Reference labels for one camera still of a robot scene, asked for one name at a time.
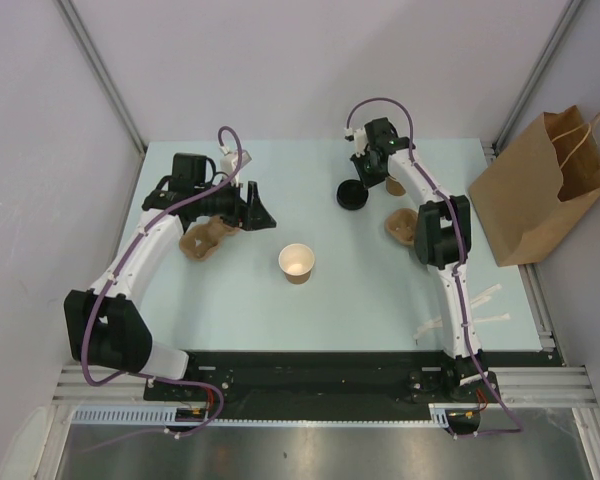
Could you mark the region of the black plastic cup lid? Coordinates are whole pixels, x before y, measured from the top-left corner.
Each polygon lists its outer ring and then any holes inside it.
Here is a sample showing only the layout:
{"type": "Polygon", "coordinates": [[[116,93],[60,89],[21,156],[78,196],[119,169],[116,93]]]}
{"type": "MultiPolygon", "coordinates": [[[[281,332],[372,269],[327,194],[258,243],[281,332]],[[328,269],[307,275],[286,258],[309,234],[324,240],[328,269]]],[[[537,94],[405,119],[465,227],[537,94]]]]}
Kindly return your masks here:
{"type": "Polygon", "coordinates": [[[336,190],[338,205],[348,211],[356,211],[363,208],[368,198],[369,192],[360,180],[344,180],[336,190]]]}

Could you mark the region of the brown pulp cup carrier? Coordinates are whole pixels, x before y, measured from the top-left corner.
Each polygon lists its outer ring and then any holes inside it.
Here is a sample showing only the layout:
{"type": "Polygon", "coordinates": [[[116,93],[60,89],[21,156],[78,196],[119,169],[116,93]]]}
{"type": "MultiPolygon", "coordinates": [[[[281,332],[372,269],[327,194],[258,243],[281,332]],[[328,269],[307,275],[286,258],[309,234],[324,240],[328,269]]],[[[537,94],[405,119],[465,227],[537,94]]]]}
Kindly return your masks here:
{"type": "Polygon", "coordinates": [[[226,237],[234,236],[238,231],[220,216],[213,216],[206,223],[191,227],[180,239],[179,249],[187,259],[203,262],[220,248],[226,237]]]}
{"type": "Polygon", "coordinates": [[[386,232],[399,244],[406,247],[414,246],[415,230],[418,214],[409,208],[394,211],[385,220],[386,232]]]}

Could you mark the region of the brown paper coffee cup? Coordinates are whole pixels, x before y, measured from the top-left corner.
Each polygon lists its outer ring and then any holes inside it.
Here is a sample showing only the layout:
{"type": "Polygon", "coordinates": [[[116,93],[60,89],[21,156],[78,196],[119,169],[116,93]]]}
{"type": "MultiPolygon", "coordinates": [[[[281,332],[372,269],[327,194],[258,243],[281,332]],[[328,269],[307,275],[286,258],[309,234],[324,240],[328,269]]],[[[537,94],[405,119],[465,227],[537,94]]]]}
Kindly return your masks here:
{"type": "Polygon", "coordinates": [[[286,280],[293,285],[306,283],[315,265],[315,255],[307,245],[294,243],[279,253],[278,265],[286,280]]]}

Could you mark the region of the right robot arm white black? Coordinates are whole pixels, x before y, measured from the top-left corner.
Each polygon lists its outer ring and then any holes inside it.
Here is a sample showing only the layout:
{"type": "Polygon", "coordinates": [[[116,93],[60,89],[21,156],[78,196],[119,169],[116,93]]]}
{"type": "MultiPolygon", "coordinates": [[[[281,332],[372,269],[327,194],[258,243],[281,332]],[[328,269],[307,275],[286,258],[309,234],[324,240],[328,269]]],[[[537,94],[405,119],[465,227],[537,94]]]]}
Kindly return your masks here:
{"type": "Polygon", "coordinates": [[[434,276],[446,359],[441,366],[441,388],[453,401],[473,399],[488,383],[479,354],[467,287],[471,248],[471,207],[464,195],[450,194],[422,164],[412,141],[400,137],[383,117],[357,130],[347,127],[345,139],[354,143],[351,157],[364,188],[394,178],[418,206],[414,232],[415,253],[434,276]]]}

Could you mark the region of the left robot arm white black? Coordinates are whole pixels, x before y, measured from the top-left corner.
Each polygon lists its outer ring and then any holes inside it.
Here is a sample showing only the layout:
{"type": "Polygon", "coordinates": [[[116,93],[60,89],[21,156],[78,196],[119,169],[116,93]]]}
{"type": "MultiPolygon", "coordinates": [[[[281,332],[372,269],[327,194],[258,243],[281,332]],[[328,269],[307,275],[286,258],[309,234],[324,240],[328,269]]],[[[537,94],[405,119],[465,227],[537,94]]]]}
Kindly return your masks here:
{"type": "Polygon", "coordinates": [[[189,368],[188,354],[155,341],[139,312],[153,275],[169,250],[201,217],[228,227],[257,231],[275,227],[256,182],[242,185],[239,171],[251,157],[223,150],[215,163],[204,155],[177,153],[172,170],[144,199],[134,233],[107,270],[85,291],[64,301],[71,355],[122,373],[166,379],[177,398],[194,397],[201,376],[189,368]]]}

